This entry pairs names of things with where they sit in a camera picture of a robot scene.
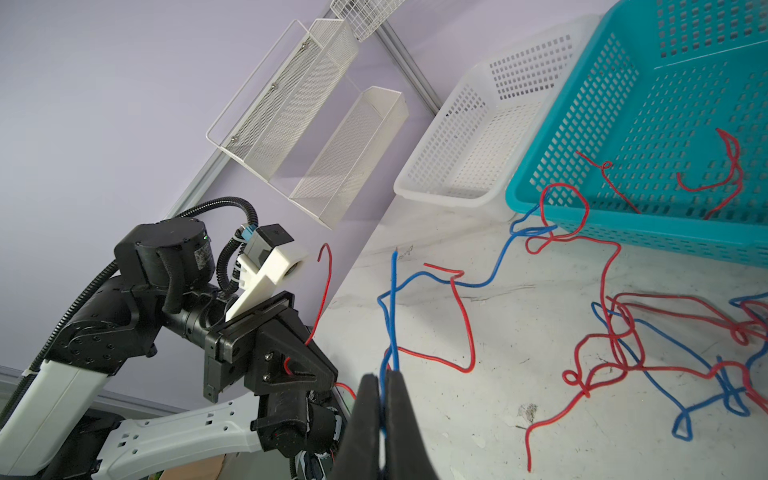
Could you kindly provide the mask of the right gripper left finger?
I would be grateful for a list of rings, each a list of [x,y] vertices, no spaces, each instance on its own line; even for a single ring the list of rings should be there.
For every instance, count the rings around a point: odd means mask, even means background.
[[[380,476],[381,396],[373,374],[362,377],[339,454],[333,480],[376,480]]]

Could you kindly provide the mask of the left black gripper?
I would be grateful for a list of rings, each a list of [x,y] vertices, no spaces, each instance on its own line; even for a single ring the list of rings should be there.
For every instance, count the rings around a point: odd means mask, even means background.
[[[244,375],[255,395],[287,391],[327,391],[338,370],[299,318],[294,295],[282,291],[269,300],[213,327],[204,342],[203,395],[219,395]]]

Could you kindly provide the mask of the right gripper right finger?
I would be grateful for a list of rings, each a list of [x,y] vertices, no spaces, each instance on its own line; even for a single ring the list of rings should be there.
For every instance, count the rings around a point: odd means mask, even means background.
[[[399,371],[388,371],[385,376],[383,429],[384,479],[438,479],[424,445],[404,377]]]

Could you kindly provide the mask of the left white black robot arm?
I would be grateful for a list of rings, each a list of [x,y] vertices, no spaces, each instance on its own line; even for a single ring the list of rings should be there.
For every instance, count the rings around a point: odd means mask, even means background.
[[[281,283],[303,252],[223,197],[141,224],[73,302],[1,415],[5,479],[141,479],[240,452],[325,458],[344,421],[338,372]],[[208,406],[133,420],[93,408],[169,330],[204,354]]]

